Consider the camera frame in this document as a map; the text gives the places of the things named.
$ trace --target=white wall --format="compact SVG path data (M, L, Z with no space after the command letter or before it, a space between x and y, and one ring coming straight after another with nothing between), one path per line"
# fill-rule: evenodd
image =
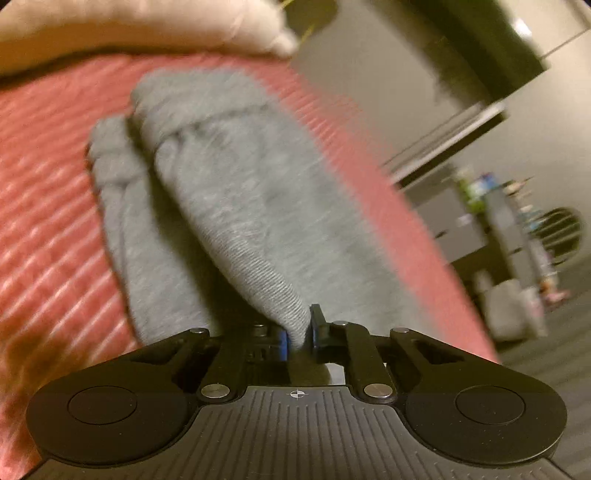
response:
M591 252L591 31L548 58L550 69L506 101L509 118L453 160L476 173L531 181L532 201L583 214Z
M534 48L546 55L564 42L582 33L586 21L582 18L582 0L499 0L510 17L522 19L529 27Z
M394 156L465 108L441 86L421 52L433 41L397 0L388 0L403 28L371 0L339 0L337 17L302 45L292 65L325 94L352 99ZM403 29L411 30L409 42Z

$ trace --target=pink blanket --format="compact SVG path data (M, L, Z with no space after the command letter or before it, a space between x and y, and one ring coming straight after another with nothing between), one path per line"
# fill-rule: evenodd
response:
M403 196L286 64L217 54L95 57L0 92L2 480L20 478L39 460L25 410L42 385L138 346L86 169L89 131L128 109L129 93L147 72L197 66L244 69L277 95L316 136L444 339L496 359L461 285Z

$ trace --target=beige cushion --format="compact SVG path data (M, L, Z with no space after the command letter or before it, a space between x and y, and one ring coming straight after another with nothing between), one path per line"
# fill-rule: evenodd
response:
M272 0L12 0L0 11L0 75L102 47L289 57L298 40Z

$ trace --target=floor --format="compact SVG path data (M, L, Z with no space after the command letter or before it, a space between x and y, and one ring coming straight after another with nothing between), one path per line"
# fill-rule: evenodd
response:
M548 337L501 354L503 363L552 386L569 411L553 460L577 480L591 480L591 257L562 272L573 299L548 315Z

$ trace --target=silver rivet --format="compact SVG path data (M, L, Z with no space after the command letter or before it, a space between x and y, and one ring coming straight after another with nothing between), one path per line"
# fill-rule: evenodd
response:
M373 398L388 398L394 392L392 387L383 383L372 383L365 387L363 391Z
M226 385L220 383L212 383L205 385L201 389L201 395L207 398L223 398L230 393L230 389Z
M254 326L253 329L253 334L255 337L265 337L267 336L268 333L268 328L266 325L263 325L262 323L257 323Z

